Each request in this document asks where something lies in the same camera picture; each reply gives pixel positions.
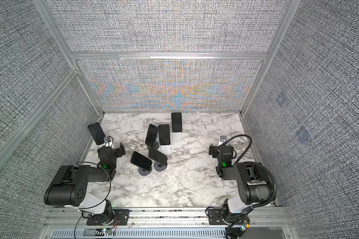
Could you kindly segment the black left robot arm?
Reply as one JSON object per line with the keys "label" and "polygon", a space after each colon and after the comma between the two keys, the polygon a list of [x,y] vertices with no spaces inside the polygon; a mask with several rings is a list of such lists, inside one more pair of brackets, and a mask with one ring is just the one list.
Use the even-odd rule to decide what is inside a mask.
{"label": "black left robot arm", "polygon": [[[108,200],[117,158],[125,154],[122,143],[118,148],[104,145],[98,149],[99,163],[84,161],[78,162],[77,166],[61,166],[44,194],[45,204],[79,210],[88,226],[127,225],[129,210],[114,210]],[[88,184],[94,182],[109,183],[105,198],[98,198],[87,191]]]}

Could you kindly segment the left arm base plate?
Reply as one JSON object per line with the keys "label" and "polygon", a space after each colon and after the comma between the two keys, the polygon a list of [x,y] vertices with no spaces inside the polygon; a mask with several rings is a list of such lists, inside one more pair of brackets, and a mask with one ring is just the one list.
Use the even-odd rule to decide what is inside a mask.
{"label": "left arm base plate", "polygon": [[111,211],[105,211],[102,214],[94,214],[88,216],[87,226],[126,226],[129,220],[130,210],[117,209]]}

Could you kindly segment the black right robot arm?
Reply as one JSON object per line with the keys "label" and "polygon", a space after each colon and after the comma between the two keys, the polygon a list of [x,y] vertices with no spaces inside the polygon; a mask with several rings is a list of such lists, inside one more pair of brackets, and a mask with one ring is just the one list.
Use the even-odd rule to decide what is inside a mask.
{"label": "black right robot arm", "polygon": [[209,155],[217,159],[218,177],[237,183],[236,196],[226,199],[220,209],[208,207],[205,212],[212,225],[242,222],[242,216],[253,209],[270,204],[276,198],[277,187],[271,172],[261,163],[242,162],[233,164],[236,152],[229,145],[209,146]]}

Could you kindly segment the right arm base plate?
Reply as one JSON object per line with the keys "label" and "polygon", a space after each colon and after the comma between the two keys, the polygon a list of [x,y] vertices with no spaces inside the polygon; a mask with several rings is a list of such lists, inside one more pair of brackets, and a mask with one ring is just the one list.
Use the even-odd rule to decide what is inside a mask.
{"label": "right arm base plate", "polygon": [[206,208],[205,212],[210,225],[227,225],[227,222],[223,219],[223,213],[221,208],[208,207]]}

